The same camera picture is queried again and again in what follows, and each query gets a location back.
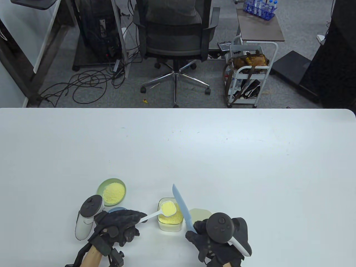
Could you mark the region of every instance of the brown bag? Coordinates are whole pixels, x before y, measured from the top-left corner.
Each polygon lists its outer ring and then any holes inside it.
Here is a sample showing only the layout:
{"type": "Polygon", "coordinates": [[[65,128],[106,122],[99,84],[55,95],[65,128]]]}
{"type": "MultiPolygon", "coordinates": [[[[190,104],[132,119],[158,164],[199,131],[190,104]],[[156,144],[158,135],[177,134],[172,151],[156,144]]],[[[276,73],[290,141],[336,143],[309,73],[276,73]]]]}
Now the brown bag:
{"type": "Polygon", "coordinates": [[[268,66],[269,60],[266,58],[264,54],[261,54],[259,50],[256,50],[256,54],[250,54],[249,52],[246,53],[246,55],[240,56],[240,57],[234,57],[229,59],[227,64],[225,65],[223,71],[222,71],[222,79],[224,81],[224,87],[225,87],[225,96],[228,97],[229,94],[229,89],[231,86],[231,81],[232,81],[232,76],[234,74],[234,70],[238,70],[241,67],[244,66],[252,66],[251,69],[244,69],[241,72],[248,74],[247,80],[243,87],[241,88],[240,92],[235,96],[233,103],[235,103],[236,100],[238,100],[243,93],[245,87],[249,84],[249,81],[251,79],[252,74],[259,74],[260,69],[256,70],[256,66],[268,66]],[[229,75],[227,77],[227,80],[225,80],[225,72],[227,67],[230,67],[229,75]]]}

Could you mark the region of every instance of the blue spatula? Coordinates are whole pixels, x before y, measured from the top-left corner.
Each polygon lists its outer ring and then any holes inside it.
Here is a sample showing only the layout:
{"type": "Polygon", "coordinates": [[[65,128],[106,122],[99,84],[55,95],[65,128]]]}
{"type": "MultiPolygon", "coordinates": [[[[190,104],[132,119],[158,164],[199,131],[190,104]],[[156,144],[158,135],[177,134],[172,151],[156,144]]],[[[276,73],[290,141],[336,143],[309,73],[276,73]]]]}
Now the blue spatula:
{"type": "Polygon", "coordinates": [[[180,207],[180,211],[182,212],[183,217],[185,219],[185,223],[187,225],[187,230],[197,233],[193,227],[193,224],[192,224],[192,216],[190,215],[189,210],[188,210],[186,204],[184,203],[184,200],[183,200],[182,196],[180,195],[175,184],[173,184],[172,192],[173,192],[173,196],[175,197],[175,199],[180,207]]]}

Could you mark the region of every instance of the plastic container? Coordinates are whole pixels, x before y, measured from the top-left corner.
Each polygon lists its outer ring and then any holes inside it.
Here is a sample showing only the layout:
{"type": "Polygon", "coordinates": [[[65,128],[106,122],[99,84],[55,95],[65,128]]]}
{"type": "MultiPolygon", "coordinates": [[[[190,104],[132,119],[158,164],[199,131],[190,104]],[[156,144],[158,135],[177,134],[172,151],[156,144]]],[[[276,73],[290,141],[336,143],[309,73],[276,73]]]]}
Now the plastic container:
{"type": "Polygon", "coordinates": [[[120,179],[117,179],[117,178],[110,178],[110,179],[107,179],[105,181],[103,181],[99,187],[98,187],[98,190],[96,191],[96,193],[100,196],[103,197],[103,200],[104,200],[104,205],[106,207],[111,207],[111,206],[115,206],[117,204],[119,204],[126,196],[126,186],[125,186],[125,183],[123,181],[121,181],[120,179]],[[120,199],[118,202],[114,203],[114,204],[109,204],[109,203],[106,203],[105,200],[104,200],[104,197],[103,197],[103,192],[104,192],[104,189],[105,187],[107,187],[108,185],[112,184],[112,183],[119,183],[119,184],[122,184],[125,188],[125,194],[124,196],[122,197],[122,199],[120,199]]]}
{"type": "MultiPolygon", "coordinates": [[[[158,207],[157,207],[157,211],[160,209],[161,204],[165,201],[173,201],[174,204],[177,203],[175,198],[162,198],[159,203],[158,203],[158,207]]],[[[162,223],[159,220],[159,216],[157,216],[157,220],[158,220],[158,225],[160,227],[161,230],[166,231],[166,232],[179,232],[182,229],[182,225],[183,225],[183,216],[182,216],[182,220],[181,222],[177,223],[177,224],[166,224],[166,223],[162,223]]]]}
{"type": "Polygon", "coordinates": [[[113,211],[118,211],[118,210],[127,210],[124,207],[116,207],[116,208],[112,208],[111,210],[108,211],[108,213],[113,212],[113,211]]]}
{"type": "Polygon", "coordinates": [[[209,219],[212,213],[208,210],[204,209],[191,209],[189,211],[192,216],[192,223],[194,224],[196,221],[203,221],[205,219],[209,219]]]}
{"type": "Polygon", "coordinates": [[[245,0],[243,10],[264,20],[270,20],[274,17],[274,11],[277,9],[275,6],[273,1],[269,4],[259,0],[245,0]]]}

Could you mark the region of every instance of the bag strap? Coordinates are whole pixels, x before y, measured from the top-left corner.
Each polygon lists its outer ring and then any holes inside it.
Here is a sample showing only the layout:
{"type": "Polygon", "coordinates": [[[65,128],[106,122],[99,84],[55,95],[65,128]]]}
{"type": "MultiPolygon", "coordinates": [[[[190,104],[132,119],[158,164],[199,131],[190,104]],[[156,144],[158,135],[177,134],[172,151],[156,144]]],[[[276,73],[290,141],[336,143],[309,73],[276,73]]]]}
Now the bag strap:
{"type": "Polygon", "coordinates": [[[233,60],[234,60],[234,58],[231,58],[231,59],[227,62],[227,64],[225,65],[225,67],[224,67],[224,69],[223,69],[223,71],[222,71],[222,81],[224,82],[224,86],[225,86],[225,96],[226,96],[226,97],[227,97],[227,94],[229,93],[229,88],[230,88],[230,85],[231,85],[232,75],[233,75],[233,73],[234,73],[234,70],[231,69],[231,70],[229,71],[229,76],[228,76],[228,78],[227,78],[226,83],[225,83],[225,72],[226,72],[227,67],[229,67],[229,66],[231,67],[231,66],[232,66],[233,60]]]}
{"type": "Polygon", "coordinates": [[[243,93],[244,90],[245,90],[245,87],[249,84],[249,82],[250,82],[250,80],[251,80],[251,76],[252,76],[252,74],[255,72],[255,69],[256,69],[256,66],[252,66],[252,67],[251,67],[250,71],[248,72],[247,80],[246,80],[244,86],[241,88],[240,92],[237,94],[237,96],[235,97],[235,99],[233,100],[233,102],[232,102],[231,104],[235,103],[236,100],[238,100],[238,99],[240,98],[240,96],[242,95],[242,93],[243,93]]]}

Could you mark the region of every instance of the metal cart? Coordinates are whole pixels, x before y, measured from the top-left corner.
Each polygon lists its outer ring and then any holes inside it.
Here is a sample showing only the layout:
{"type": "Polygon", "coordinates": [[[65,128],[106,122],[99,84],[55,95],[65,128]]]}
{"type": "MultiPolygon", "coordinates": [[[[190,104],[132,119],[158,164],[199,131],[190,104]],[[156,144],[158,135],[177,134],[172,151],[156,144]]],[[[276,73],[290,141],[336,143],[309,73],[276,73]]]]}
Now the metal cart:
{"type": "MultiPolygon", "coordinates": [[[[234,104],[251,104],[253,105],[253,108],[257,107],[258,101],[265,87],[269,72],[271,71],[272,65],[277,55],[278,44],[276,42],[270,42],[270,41],[243,41],[241,35],[238,35],[232,41],[232,45],[230,46],[230,53],[226,53],[225,55],[226,62],[228,62],[228,60],[231,57],[234,57],[235,53],[239,51],[246,54],[246,52],[255,53],[256,50],[259,50],[260,53],[263,53],[260,44],[264,44],[264,43],[273,44],[275,46],[273,57],[270,59],[268,66],[256,66],[256,69],[262,69],[264,71],[261,72],[261,74],[253,74],[251,76],[250,82],[245,86],[244,91],[241,93],[241,95],[244,94],[244,92],[248,89],[248,87],[251,85],[251,83],[254,80],[262,81],[262,84],[260,85],[260,91],[257,96],[247,98],[247,99],[238,99],[234,102],[234,104]]],[[[228,93],[228,100],[227,100],[227,106],[229,108],[232,107],[232,102],[234,101],[234,94],[236,94],[237,91],[241,90],[241,84],[243,80],[247,80],[248,78],[248,74],[241,73],[241,71],[244,69],[251,69],[251,66],[244,66],[238,70],[234,70],[233,80],[231,82],[231,86],[228,93]]]]}

